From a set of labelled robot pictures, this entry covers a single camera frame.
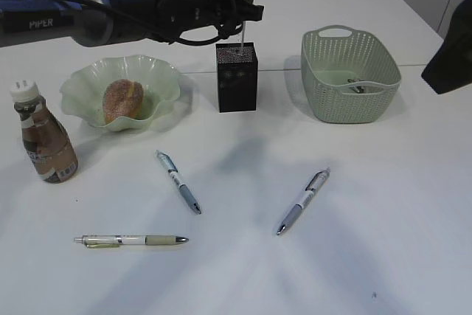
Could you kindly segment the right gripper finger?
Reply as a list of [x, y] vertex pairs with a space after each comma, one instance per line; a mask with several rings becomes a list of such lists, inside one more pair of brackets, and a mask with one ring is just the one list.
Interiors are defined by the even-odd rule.
[[442, 46], [421, 77], [437, 94], [471, 84], [471, 0], [462, 1], [453, 12]]

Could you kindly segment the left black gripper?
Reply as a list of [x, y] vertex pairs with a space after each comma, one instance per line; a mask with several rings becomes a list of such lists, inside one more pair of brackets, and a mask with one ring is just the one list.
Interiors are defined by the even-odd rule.
[[214, 27], [214, 41], [242, 31], [243, 21], [261, 21], [264, 6], [254, 0], [156, 0], [159, 41], [181, 41], [183, 32]]

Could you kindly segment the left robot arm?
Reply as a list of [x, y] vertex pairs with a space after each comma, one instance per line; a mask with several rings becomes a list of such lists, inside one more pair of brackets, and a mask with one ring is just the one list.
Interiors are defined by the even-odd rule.
[[150, 39], [206, 46], [261, 21], [254, 0], [1, 0], [1, 46], [70, 37], [84, 47]]

